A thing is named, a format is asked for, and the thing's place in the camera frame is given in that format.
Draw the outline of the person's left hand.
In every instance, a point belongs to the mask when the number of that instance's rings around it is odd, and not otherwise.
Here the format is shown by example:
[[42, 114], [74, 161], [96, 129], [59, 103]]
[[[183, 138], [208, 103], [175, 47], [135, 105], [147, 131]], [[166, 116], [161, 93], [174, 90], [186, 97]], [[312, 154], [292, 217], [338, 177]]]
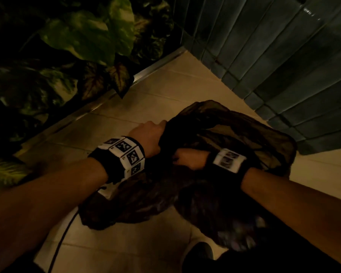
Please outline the person's left hand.
[[157, 155], [161, 148], [159, 141], [164, 133], [167, 121], [162, 120], [159, 124], [152, 121], [141, 123], [138, 127], [128, 133], [128, 137], [136, 140], [144, 150], [146, 158]]

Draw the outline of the person's right hand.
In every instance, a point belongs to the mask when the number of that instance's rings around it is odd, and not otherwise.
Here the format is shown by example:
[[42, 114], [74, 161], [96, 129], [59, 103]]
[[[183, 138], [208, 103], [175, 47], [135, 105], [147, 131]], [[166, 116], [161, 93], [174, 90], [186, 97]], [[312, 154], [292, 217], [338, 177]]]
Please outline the person's right hand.
[[173, 163], [179, 166], [186, 166], [194, 171], [201, 170], [205, 167], [209, 155], [209, 151], [179, 148], [173, 155]]

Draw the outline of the dark translucent plastic bag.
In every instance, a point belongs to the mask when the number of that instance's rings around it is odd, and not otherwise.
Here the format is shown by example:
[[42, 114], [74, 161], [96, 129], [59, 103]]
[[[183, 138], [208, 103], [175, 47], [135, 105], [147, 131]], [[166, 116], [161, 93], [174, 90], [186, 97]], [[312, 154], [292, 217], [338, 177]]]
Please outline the dark translucent plastic bag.
[[283, 228], [241, 191], [232, 171], [247, 166], [288, 178], [297, 143], [286, 133], [220, 103], [195, 102], [170, 119], [159, 154], [139, 161], [111, 192], [103, 186], [79, 205], [93, 230], [150, 220], [169, 207], [223, 248], [248, 251]]

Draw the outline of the person's left forearm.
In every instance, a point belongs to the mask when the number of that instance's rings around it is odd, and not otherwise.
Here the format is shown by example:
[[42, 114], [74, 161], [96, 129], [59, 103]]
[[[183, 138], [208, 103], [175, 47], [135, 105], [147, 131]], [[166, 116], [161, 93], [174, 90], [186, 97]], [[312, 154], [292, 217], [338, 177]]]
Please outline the person's left forearm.
[[86, 158], [1, 193], [0, 272], [107, 180], [103, 166]]

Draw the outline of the person's right forearm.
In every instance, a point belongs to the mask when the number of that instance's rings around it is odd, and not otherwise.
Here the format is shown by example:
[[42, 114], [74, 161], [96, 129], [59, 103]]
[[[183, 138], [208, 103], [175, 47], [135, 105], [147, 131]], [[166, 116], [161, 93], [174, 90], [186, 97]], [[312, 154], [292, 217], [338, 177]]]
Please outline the person's right forearm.
[[246, 172], [241, 189], [341, 263], [341, 199], [255, 168]]

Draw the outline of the left wristband with marker tags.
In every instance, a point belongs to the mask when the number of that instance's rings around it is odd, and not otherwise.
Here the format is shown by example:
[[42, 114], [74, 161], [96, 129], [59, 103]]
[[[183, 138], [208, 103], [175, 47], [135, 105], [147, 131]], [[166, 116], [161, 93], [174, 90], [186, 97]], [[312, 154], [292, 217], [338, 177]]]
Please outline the left wristband with marker tags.
[[111, 138], [99, 145], [88, 157], [98, 161], [108, 175], [108, 181], [98, 190], [107, 200], [113, 193], [110, 184], [121, 184], [145, 168], [144, 149], [130, 137]]

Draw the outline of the wristband with marker tags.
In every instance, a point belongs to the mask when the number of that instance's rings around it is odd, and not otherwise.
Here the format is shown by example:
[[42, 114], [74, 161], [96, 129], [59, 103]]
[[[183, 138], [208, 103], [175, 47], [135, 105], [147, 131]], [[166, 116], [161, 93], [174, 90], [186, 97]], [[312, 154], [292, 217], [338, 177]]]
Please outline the wristband with marker tags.
[[253, 166], [253, 161], [246, 156], [223, 148], [210, 153], [203, 171], [209, 178], [240, 188], [247, 171]]
[[108, 181], [98, 190], [107, 200], [113, 193], [110, 184], [121, 184], [145, 168], [144, 149], [130, 137], [111, 138], [99, 145], [88, 157], [98, 161], [108, 175]]

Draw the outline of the right wristband with marker tags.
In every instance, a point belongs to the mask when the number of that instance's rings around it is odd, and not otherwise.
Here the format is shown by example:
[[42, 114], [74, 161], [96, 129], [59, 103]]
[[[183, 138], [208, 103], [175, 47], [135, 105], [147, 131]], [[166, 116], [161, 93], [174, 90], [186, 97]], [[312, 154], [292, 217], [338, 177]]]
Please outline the right wristband with marker tags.
[[209, 178], [240, 188], [247, 171], [253, 166], [253, 161], [246, 156], [223, 148], [210, 153], [203, 171]]

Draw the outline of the metal floor edge strip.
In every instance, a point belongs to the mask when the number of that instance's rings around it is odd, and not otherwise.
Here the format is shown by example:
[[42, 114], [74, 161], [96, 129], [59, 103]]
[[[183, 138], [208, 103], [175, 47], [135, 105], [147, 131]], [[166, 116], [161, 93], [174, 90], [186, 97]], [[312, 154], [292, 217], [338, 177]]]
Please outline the metal floor edge strip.
[[[139, 82], [145, 80], [147, 77], [155, 73], [161, 67], [165, 66], [166, 64], [172, 62], [177, 57], [181, 56], [186, 51], [184, 46], [181, 46], [177, 50], [173, 51], [172, 53], [168, 54], [164, 58], [160, 59], [158, 62], [150, 65], [149, 67], [145, 68], [144, 70], [140, 71], [139, 73], [134, 75], [134, 82], [132, 86], [137, 85]], [[53, 124], [49, 128], [45, 129], [41, 133], [37, 134], [36, 136], [29, 139], [27, 142], [24, 142], [21, 145], [21, 149], [17, 151], [14, 156], [18, 157], [25, 152], [29, 151], [31, 148], [40, 145], [43, 142], [46, 142], [50, 137], [54, 134], [58, 133], [62, 129], [66, 128], [67, 126], [71, 125], [72, 123], [76, 122], [77, 120], [81, 119], [85, 115], [91, 113], [92, 111], [96, 110], [108, 100], [111, 100], [116, 96], [117, 93], [112, 89], [102, 96], [98, 97], [94, 101], [84, 105], [83, 107], [79, 108], [72, 114], [68, 115], [64, 119], [60, 120], [59, 122]]]

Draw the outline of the person's black shoe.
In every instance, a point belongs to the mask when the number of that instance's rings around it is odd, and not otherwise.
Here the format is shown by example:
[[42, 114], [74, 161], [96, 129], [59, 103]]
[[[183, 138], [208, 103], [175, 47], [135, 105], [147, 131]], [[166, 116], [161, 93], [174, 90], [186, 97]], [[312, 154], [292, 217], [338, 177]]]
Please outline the person's black shoe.
[[181, 261], [181, 273], [211, 273], [214, 266], [211, 246], [204, 241], [192, 241]]

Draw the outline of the green leafy plant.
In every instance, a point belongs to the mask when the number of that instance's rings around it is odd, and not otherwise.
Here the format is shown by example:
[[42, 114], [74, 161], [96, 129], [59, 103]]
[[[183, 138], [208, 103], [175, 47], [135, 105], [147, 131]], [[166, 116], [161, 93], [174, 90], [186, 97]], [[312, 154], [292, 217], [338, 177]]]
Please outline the green leafy plant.
[[176, 46], [176, 0], [0, 0], [0, 192], [34, 178], [22, 144]]

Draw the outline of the person's dark trousers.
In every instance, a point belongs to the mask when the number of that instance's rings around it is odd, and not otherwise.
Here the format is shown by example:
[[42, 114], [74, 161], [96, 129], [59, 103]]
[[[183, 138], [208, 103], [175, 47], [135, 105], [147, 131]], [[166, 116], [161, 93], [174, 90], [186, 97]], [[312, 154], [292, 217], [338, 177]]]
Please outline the person's dark trousers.
[[229, 249], [211, 273], [341, 273], [341, 263], [289, 227], [262, 229], [267, 240], [244, 252]]

